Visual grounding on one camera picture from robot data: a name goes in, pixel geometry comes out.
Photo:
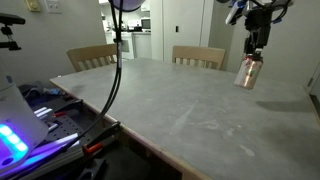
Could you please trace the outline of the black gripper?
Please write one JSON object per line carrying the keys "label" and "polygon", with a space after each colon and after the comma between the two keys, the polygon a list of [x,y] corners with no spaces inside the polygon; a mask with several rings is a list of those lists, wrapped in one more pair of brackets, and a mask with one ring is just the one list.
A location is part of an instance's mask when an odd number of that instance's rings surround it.
{"label": "black gripper", "polygon": [[287,10],[294,4],[294,0],[227,0],[230,12],[225,20],[226,24],[235,25],[241,18],[245,18],[245,29],[249,36],[245,39],[244,53],[252,54],[254,59],[262,58],[262,50],[268,43],[271,25],[282,21]]}

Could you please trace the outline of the white robot base blue light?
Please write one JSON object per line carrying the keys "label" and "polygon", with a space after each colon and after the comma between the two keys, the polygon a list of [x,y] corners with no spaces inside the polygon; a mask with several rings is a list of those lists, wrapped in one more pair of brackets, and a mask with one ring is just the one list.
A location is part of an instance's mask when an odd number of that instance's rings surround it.
{"label": "white robot base blue light", "polygon": [[22,164],[47,134],[48,127],[35,115],[0,62],[0,174]]}

